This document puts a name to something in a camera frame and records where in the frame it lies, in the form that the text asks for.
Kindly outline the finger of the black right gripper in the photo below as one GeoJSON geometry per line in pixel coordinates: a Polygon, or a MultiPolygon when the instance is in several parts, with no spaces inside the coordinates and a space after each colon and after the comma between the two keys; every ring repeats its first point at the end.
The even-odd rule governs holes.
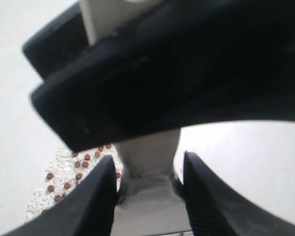
{"type": "Polygon", "coordinates": [[[28,39],[22,51],[45,80],[77,58],[88,45],[81,9],[75,3],[28,39]]]}
{"type": "Polygon", "coordinates": [[[203,123],[295,121],[295,0],[168,0],[31,101],[73,151],[203,123]]]}

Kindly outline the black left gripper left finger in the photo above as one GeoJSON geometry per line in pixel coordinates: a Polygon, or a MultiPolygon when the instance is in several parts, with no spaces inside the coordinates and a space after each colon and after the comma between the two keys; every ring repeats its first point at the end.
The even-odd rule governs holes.
{"type": "Polygon", "coordinates": [[[113,158],[104,156],[63,200],[9,236],[109,236],[117,203],[113,158]]]}

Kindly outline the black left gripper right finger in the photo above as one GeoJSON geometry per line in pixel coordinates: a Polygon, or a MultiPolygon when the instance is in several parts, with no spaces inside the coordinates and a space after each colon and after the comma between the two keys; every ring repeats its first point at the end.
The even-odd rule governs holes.
{"type": "Polygon", "coordinates": [[[196,236],[295,236],[295,225],[255,205],[194,152],[183,162],[183,195],[196,236]]]}

